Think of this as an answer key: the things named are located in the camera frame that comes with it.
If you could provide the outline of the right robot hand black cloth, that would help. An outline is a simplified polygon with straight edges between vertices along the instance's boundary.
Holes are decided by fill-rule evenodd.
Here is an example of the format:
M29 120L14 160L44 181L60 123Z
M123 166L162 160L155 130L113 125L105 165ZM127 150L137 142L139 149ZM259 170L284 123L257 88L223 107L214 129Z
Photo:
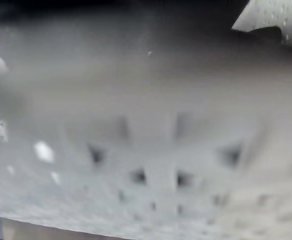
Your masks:
M243 0L0 0L0 64L197 75L241 65Z

